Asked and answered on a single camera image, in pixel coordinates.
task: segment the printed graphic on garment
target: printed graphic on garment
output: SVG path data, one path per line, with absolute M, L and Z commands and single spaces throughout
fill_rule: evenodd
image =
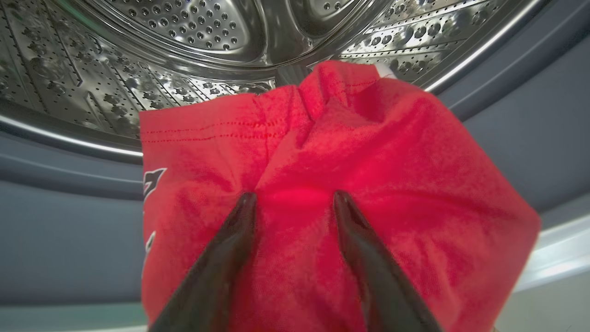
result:
M 155 171 L 145 172 L 143 175 L 143 200 L 151 194 L 158 187 L 158 181 L 162 178 L 162 174 L 167 168 L 159 168 Z

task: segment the red garment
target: red garment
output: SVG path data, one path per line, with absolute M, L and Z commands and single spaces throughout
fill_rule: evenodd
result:
M 328 61 L 299 87 L 143 112 L 141 123 L 145 171 L 160 170 L 145 184 L 150 322 L 245 191 L 258 195 L 257 243 L 229 331 L 365 330 L 337 242 L 337 189 L 449 332 L 491 330 L 539 231 L 453 114 L 374 66 Z

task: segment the metal drum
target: metal drum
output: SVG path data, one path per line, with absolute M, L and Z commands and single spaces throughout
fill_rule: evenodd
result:
M 276 70 L 286 64 L 313 67 L 329 58 L 383 63 L 399 79 L 437 93 L 500 46 L 542 1 L 0 0 L 0 5 L 0 97 L 10 101 L 3 105 L 20 106 L 0 110 L 3 126 L 140 158 L 139 112 L 262 93 L 275 87 Z

